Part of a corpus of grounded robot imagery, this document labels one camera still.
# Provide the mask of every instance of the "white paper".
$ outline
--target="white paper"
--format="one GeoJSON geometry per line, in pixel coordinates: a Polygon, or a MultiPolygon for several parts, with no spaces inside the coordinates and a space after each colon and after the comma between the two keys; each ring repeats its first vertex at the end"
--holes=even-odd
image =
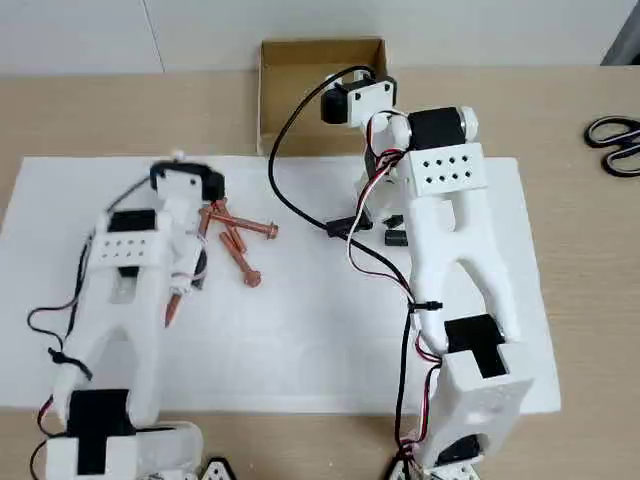
{"type": "MultiPolygon", "coordinates": [[[[148,172],[157,158],[27,158],[16,181],[0,235],[0,405],[35,407],[50,394],[56,366],[50,339],[25,323],[35,306],[71,297],[78,255],[97,215],[148,172]]],[[[262,272],[255,289],[209,231],[204,289],[184,299],[163,339],[164,409],[255,412],[392,413],[398,384],[406,305],[390,282],[351,269],[344,242],[329,239],[287,210],[267,181],[258,157],[202,157],[226,177],[229,208],[237,216],[280,225],[275,240],[243,232],[247,260],[262,272]]],[[[496,236],[512,276],[523,333],[532,342],[540,374],[523,411],[559,407],[548,327],[517,165],[487,162],[496,236]]],[[[353,214],[361,159],[278,160],[276,178],[293,203],[322,221],[353,214]]],[[[123,206],[150,206],[146,188],[123,206]]],[[[406,249],[385,247],[383,230],[358,236],[407,275],[406,249]]],[[[357,254],[358,261],[383,267],[357,254]]],[[[484,312],[482,297],[456,267],[444,300],[446,318],[484,312]],[[466,292],[454,297],[453,292],[466,292]]],[[[34,322],[66,328],[68,314],[42,314],[34,322]]],[[[409,355],[406,405],[417,411],[427,365],[409,355]]],[[[114,340],[95,372],[96,386],[122,386],[135,359],[114,340]]]]}

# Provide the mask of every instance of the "wire bundle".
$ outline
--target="wire bundle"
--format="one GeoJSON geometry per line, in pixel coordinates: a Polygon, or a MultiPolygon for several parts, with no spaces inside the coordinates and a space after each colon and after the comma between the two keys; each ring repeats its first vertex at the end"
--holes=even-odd
{"type": "MultiPolygon", "coordinates": [[[[310,224],[314,225],[315,227],[325,231],[327,230],[327,225],[325,223],[313,218],[311,215],[307,214],[302,209],[294,205],[280,191],[275,181],[274,164],[275,164],[275,159],[276,159],[276,155],[278,153],[280,144],[284,140],[284,137],[286,136],[287,132],[289,131],[289,129],[291,128],[295,120],[298,118],[302,110],[311,102],[311,100],[313,100],[326,87],[332,85],[336,80],[344,77],[345,75],[348,75],[349,73],[352,73],[355,71],[365,71],[372,78],[375,78],[375,72],[370,67],[367,67],[367,66],[349,67],[328,77],[324,82],[320,83],[309,94],[307,94],[307,96],[304,97],[303,100],[300,102],[298,107],[293,111],[289,119],[285,122],[284,126],[280,130],[280,133],[276,137],[276,140],[273,144],[273,148],[269,155],[267,172],[268,172],[269,184],[271,185],[271,188],[274,194],[276,195],[276,197],[278,197],[278,199],[296,215],[300,216],[301,218],[303,218],[310,224]]],[[[378,114],[387,114],[389,116],[402,115],[401,113],[392,111],[392,110],[384,110],[376,113],[375,115],[378,115],[378,114]]],[[[356,205],[356,216],[351,226],[351,229],[349,230],[349,233],[347,235],[339,234],[336,236],[346,241],[347,258],[349,260],[349,263],[353,266],[353,268],[355,268],[357,271],[365,275],[386,278],[388,280],[393,281],[394,284],[396,284],[403,290],[404,294],[407,297],[409,305],[415,306],[415,299],[414,299],[413,293],[411,292],[409,283],[405,279],[402,272],[400,272],[400,270],[389,259],[381,255],[380,253],[376,252],[375,250],[372,250],[366,245],[363,245],[362,243],[357,242],[353,239],[356,226],[358,225],[360,218],[363,214],[367,198],[369,197],[369,195],[371,195],[371,192],[374,190],[374,188],[380,182],[380,180],[384,178],[385,175],[389,174],[391,169],[393,169],[398,164],[398,162],[402,160],[402,158],[406,153],[406,151],[400,150],[400,149],[387,149],[381,152],[379,155],[377,155],[374,152],[373,146],[372,146],[372,140],[373,140],[372,125],[371,125],[372,120],[373,120],[373,116],[368,121],[366,126],[366,143],[367,143],[367,150],[370,151],[374,156],[374,159],[376,162],[375,164],[376,170],[375,170],[375,173],[369,179],[369,181],[366,183],[366,185],[364,186],[362,192],[358,197],[358,201],[356,205]],[[389,270],[389,272],[388,273],[376,272],[376,271],[366,270],[358,266],[355,260],[353,259],[352,247],[355,247],[358,250],[369,255],[370,257],[378,260],[389,270]]],[[[418,437],[416,439],[401,438],[400,428],[401,428],[401,421],[402,421],[402,404],[404,399],[404,390],[405,390],[405,382],[406,382],[407,351],[408,351],[408,344],[409,344],[409,334],[411,331],[411,312],[412,312],[412,308],[410,308],[407,312],[404,331],[402,335],[402,348],[401,348],[401,357],[400,357],[400,379],[398,382],[398,396],[396,401],[395,424],[394,424],[394,436],[395,436],[396,444],[398,446],[398,452],[393,457],[393,464],[395,464],[395,462],[399,460],[403,461],[403,470],[404,470],[405,478],[407,480],[410,478],[409,462],[413,461],[411,447],[414,444],[423,441],[427,435],[428,417],[429,417],[429,391],[430,391],[431,377],[433,372],[438,368],[440,368],[441,366],[440,357],[433,355],[429,352],[426,352],[424,349],[422,349],[419,341],[420,336],[418,335],[415,342],[415,348],[416,348],[416,351],[418,352],[418,355],[420,355],[420,357],[425,361],[433,362],[434,365],[431,367],[431,369],[427,373],[427,378],[425,380],[424,397],[422,401],[421,420],[420,420],[418,437]]]]}

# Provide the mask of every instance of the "brown cardboard box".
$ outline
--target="brown cardboard box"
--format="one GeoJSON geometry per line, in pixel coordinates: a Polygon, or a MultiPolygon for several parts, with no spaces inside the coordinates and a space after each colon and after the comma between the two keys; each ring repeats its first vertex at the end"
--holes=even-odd
{"type": "MultiPolygon", "coordinates": [[[[304,96],[327,76],[352,65],[368,65],[386,75],[384,40],[267,40],[260,51],[258,153],[269,155],[280,129],[304,96]]],[[[346,76],[344,81],[352,81],[346,76]]],[[[362,133],[320,119],[320,95],[292,125],[278,155],[320,156],[358,154],[362,133]]]]}

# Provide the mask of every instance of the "copper screw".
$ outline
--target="copper screw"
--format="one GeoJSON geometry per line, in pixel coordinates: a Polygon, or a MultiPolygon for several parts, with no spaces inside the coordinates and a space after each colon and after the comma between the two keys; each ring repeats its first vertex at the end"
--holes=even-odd
{"type": "Polygon", "coordinates": [[[246,228],[247,230],[253,230],[254,232],[264,233],[267,238],[276,238],[278,236],[278,226],[271,222],[269,225],[263,223],[253,222],[244,218],[231,217],[229,215],[222,215],[220,213],[211,212],[211,218],[218,220],[219,222],[227,225],[233,225],[234,227],[246,228]]]}
{"type": "Polygon", "coordinates": [[[224,243],[224,246],[227,247],[227,251],[231,254],[233,259],[240,267],[240,270],[242,270],[242,272],[244,273],[245,285],[249,285],[250,287],[257,287],[258,285],[260,285],[260,272],[251,269],[242,254],[236,249],[229,234],[227,232],[222,232],[220,234],[220,240],[222,241],[222,243],[224,243]]]}
{"type": "Polygon", "coordinates": [[[211,212],[208,208],[200,209],[200,225],[198,225],[198,233],[203,237],[207,236],[207,229],[209,228],[209,222],[211,219],[209,218],[209,213],[211,212]]]}
{"type": "Polygon", "coordinates": [[[165,328],[171,325],[171,322],[173,321],[173,317],[176,314],[176,310],[178,310],[178,305],[180,304],[180,300],[182,300],[182,295],[178,295],[177,293],[174,293],[173,295],[171,295],[171,298],[169,299],[169,303],[167,303],[167,311],[164,317],[165,328]]]}
{"type": "MultiPolygon", "coordinates": [[[[217,210],[217,213],[220,213],[221,215],[226,215],[227,217],[231,216],[229,215],[229,210],[227,210],[226,198],[223,198],[222,200],[217,200],[214,203],[213,207],[214,207],[214,210],[217,210]]],[[[242,240],[242,237],[238,233],[238,229],[233,225],[229,225],[228,223],[225,223],[224,226],[227,227],[227,233],[229,233],[229,236],[231,237],[231,240],[233,240],[233,243],[235,244],[238,251],[240,253],[247,253],[247,245],[244,243],[244,241],[242,240]]]]}

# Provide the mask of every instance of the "black scissors handle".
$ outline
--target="black scissors handle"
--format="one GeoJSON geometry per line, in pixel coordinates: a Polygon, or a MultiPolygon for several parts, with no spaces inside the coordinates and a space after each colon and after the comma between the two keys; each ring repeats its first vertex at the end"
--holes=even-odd
{"type": "Polygon", "coordinates": [[[584,141],[592,148],[605,148],[617,145],[618,150],[605,155],[602,159],[602,168],[615,177],[637,177],[640,176],[640,165],[636,168],[622,169],[615,165],[615,162],[640,154],[640,143],[636,139],[640,138],[640,121],[629,117],[611,115],[594,120],[584,131],[584,141]],[[604,125],[616,125],[626,127],[622,133],[609,135],[608,137],[598,137],[596,131],[604,125]]]}
{"type": "Polygon", "coordinates": [[[640,122],[633,118],[618,115],[598,118],[591,122],[591,125],[584,131],[584,141],[592,148],[610,147],[612,145],[622,146],[623,144],[632,142],[637,137],[640,137],[640,122]],[[627,127],[627,129],[622,133],[598,138],[596,131],[605,125],[617,125],[627,127]]]}

